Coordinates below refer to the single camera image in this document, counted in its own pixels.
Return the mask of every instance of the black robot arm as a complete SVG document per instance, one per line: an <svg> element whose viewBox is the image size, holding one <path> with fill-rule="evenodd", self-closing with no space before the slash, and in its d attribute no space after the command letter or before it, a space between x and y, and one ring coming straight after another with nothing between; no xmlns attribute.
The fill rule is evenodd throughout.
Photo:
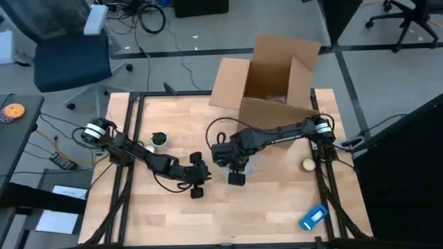
<svg viewBox="0 0 443 249"><path fill-rule="evenodd" d="M213 161L220 167L229 167L231 170L228 176L229 184L244 185L246 179L241 172L244 171L250 156L268 145L299 138L308 138L322 145L331 145L335 141L329 120L314 116L303 122L275 129L243 129L230 136L229 142L212 145Z"/></svg>
<svg viewBox="0 0 443 249"><path fill-rule="evenodd" d="M111 162L119 165L128 165L131 157L146 163L147 168L157 176L170 180L177 180L194 185L191 190L192 198L203 196L203 185L209 179L210 172L201 159L201 152L190 155L192 166L185 167L179 164L179 159L167 154L154 154L137 142L130 140L125 134L116 131L116 125L104 118L94 118L81 134L82 140L97 149L105 149L111 154Z"/></svg>

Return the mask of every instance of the wooden table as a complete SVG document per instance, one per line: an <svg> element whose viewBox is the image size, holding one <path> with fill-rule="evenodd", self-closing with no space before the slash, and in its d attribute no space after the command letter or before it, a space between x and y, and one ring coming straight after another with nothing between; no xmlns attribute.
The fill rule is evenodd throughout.
<svg viewBox="0 0 443 249"><path fill-rule="evenodd" d="M344 138L345 132L338 113L334 92L317 89L320 111L332 115L336 121L335 134ZM107 118L123 129L128 93L111 96ZM205 130L215 118L236 117L237 111L210 107L209 96L149 97L145 99L140 140L150 143L152 132L164 131L170 136L170 148L165 153L178 157L182 165L189 165L189 154L201 151L213 173L204 185L205 196L191 199L190 193L171 194L158 186L150 170L137 161L132 196L129 205L125 245L181 245L219 243L277 243L313 241L315 236L327 240L324 223L306 232L298 220L315 205L320 204L314 173L304 172L301 162L311 158L308 141L297 140L289 149L267 147L251 157L256 164L246 185L228 185L225 169L216 166L205 143ZM132 116L135 123L137 104ZM235 132L237 124L221 121L209 132L215 142L219 131ZM352 163L351 156L339 152L339 157ZM96 166L93 180L108 162ZM371 235L360 187L356 175L348 166L334 162L334 172L343 208L360 229ZM100 225L109 210L116 168L110 169L93 186L87 203L80 233L86 241ZM176 181L160 178L174 188ZM114 223L116 238L120 217ZM338 236L335 213L332 212L334 232Z"/></svg>

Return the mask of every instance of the blue toy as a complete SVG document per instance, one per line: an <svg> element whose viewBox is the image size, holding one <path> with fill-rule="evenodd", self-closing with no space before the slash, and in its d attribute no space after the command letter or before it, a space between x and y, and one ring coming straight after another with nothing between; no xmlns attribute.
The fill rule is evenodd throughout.
<svg viewBox="0 0 443 249"><path fill-rule="evenodd" d="M323 220L328 214L326 207L323 205L317 205L311 211L309 211L301 220L298 222L303 230L311 231L318 222Z"/></svg>

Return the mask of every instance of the white paper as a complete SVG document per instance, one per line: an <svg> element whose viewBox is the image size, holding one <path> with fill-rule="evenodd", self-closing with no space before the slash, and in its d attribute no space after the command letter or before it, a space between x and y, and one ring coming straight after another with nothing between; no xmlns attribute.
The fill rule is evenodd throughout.
<svg viewBox="0 0 443 249"><path fill-rule="evenodd" d="M84 199L87 190L75 187L54 186L53 193L63 194L75 198ZM64 234L72 234L77 221L78 214L69 214L63 212L54 212L44 210L37 224L36 231L43 232L59 232Z"/></svg>

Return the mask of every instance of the open cardboard box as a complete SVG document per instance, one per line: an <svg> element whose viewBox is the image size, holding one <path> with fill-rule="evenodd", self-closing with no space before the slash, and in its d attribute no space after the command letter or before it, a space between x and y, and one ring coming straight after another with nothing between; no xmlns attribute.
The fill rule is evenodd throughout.
<svg viewBox="0 0 443 249"><path fill-rule="evenodd" d="M320 47L314 41L259 34L252 61L221 60L209 105L237 109L239 120L261 129L303 121L315 114L309 96ZM286 103L270 100L276 97Z"/></svg>

